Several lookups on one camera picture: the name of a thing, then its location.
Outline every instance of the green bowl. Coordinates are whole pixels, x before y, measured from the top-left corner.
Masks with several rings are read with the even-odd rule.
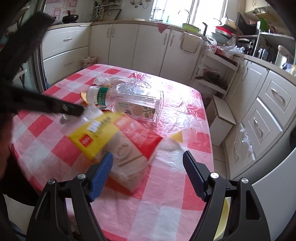
[[[195,33],[195,34],[200,33],[200,29],[198,27],[195,27],[195,26],[188,24],[188,23],[182,24],[182,28],[189,31],[189,32]]]

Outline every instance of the bottle label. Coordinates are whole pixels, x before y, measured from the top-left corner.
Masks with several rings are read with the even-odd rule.
[[[116,112],[124,112],[127,115],[138,116],[152,120],[155,114],[155,109],[146,106],[132,104],[124,101],[118,101],[115,105]]]
[[[100,87],[99,92],[98,92],[98,96],[97,96],[98,105],[106,106],[105,98],[106,98],[106,93],[107,93],[108,89],[109,88],[107,88],[107,87]]]

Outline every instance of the plastic bottle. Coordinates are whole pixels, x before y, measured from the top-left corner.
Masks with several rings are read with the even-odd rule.
[[[90,86],[89,103],[106,106],[113,112],[124,112],[135,119],[157,122],[163,107],[163,92],[120,83],[111,88]]]

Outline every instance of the table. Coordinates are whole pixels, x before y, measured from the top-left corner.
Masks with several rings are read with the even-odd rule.
[[[160,77],[109,65],[96,64],[81,70],[44,92],[72,103],[81,103],[79,93],[103,77],[136,77],[163,90],[164,107],[157,124],[161,136],[183,130],[183,149],[213,171],[209,127],[200,93]],[[65,181],[86,172],[92,164],[65,135],[61,114],[21,111],[14,117],[13,145],[26,179],[40,193],[47,180]],[[181,156],[156,155],[135,193],[118,188],[108,179],[102,194],[92,203],[94,214],[109,240],[186,241],[204,209],[182,165]],[[67,200],[70,217],[73,207]]]

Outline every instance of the white sticker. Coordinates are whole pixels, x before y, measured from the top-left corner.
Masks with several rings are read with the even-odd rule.
[[[99,121],[94,120],[87,129],[91,132],[96,132],[100,125],[101,123]]]

